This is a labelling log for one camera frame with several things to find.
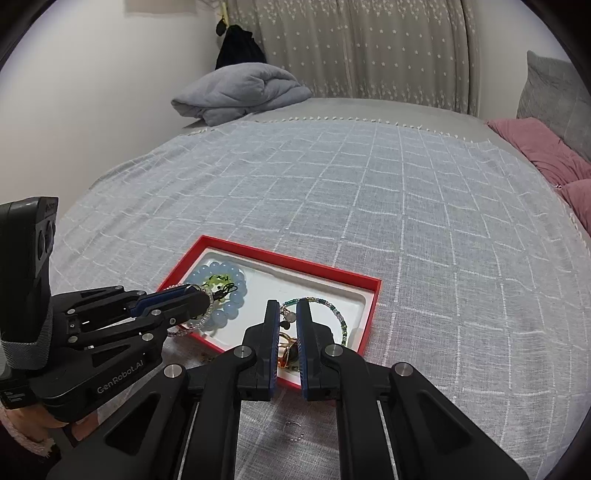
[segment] folded gray comforter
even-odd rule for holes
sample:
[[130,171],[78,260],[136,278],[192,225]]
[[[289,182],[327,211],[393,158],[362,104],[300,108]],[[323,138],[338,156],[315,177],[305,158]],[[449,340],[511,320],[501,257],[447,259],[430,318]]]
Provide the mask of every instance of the folded gray comforter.
[[239,63],[208,73],[172,100],[182,116],[203,118],[210,127],[251,112],[274,110],[312,96],[289,72],[266,63]]

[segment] bracelet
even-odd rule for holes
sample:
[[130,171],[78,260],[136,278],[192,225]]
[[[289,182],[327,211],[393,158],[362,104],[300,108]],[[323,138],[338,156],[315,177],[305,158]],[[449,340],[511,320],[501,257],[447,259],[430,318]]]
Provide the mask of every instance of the bracelet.
[[300,300],[308,300],[314,303],[320,303],[321,305],[330,308],[330,311],[335,314],[335,317],[337,317],[338,321],[340,322],[340,329],[343,334],[343,338],[340,344],[343,346],[347,345],[347,323],[345,322],[345,319],[343,318],[341,313],[336,309],[336,307],[332,305],[329,301],[326,301],[325,299],[319,299],[317,297],[303,297],[302,299],[292,299],[283,303],[280,307],[280,311],[283,315],[283,318],[285,319],[285,322],[282,322],[282,326],[284,326],[287,322],[287,325],[284,326],[284,328],[289,328],[288,324],[294,323],[296,319],[296,314],[293,313],[291,310],[288,310],[287,307],[295,305]]
[[195,330],[223,328],[228,324],[228,320],[238,317],[238,310],[244,305],[247,289],[244,273],[237,265],[230,262],[197,265],[187,277],[186,283],[207,293],[209,307],[205,314],[183,325],[177,325],[178,329],[168,332],[168,336],[187,335]]

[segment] star patterned curtain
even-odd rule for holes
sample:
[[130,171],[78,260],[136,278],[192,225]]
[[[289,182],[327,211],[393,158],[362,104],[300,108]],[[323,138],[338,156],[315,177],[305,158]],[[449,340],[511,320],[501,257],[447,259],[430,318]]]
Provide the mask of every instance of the star patterned curtain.
[[317,97],[478,113],[472,0],[230,0],[228,8],[268,62]]

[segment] gray bedspread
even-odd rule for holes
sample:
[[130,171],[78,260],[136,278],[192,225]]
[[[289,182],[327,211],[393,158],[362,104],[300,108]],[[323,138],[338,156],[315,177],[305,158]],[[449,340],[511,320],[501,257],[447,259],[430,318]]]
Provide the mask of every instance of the gray bedspread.
[[[589,409],[589,252],[537,170],[490,142],[369,121],[179,136],[68,211],[53,291],[153,290],[202,234],[381,278],[366,359],[414,364],[531,478]],[[339,477],[331,406],[279,390],[241,419],[236,478]]]

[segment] blue gripper pad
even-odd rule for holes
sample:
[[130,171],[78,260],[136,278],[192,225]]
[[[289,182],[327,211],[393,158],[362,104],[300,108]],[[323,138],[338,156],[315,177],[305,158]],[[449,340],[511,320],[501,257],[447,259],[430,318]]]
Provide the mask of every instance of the blue gripper pad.
[[270,360],[270,368],[271,368],[271,379],[269,382],[269,394],[271,398],[275,393],[275,386],[277,385],[277,359],[279,356],[279,322],[280,322],[280,310],[279,308],[275,311],[275,318],[273,322],[273,347],[271,349],[271,360]]
[[300,302],[295,307],[295,325],[297,327],[298,339],[297,339],[297,350],[298,357],[300,360],[300,384],[302,396],[308,400],[308,362],[306,361],[306,341],[304,338],[305,325],[304,316],[301,311]]
[[146,308],[185,295],[186,290],[187,285],[180,285],[176,288],[169,288],[168,290],[143,296],[138,300],[138,303],[135,304],[135,307],[129,311],[129,316],[139,317],[143,314]]

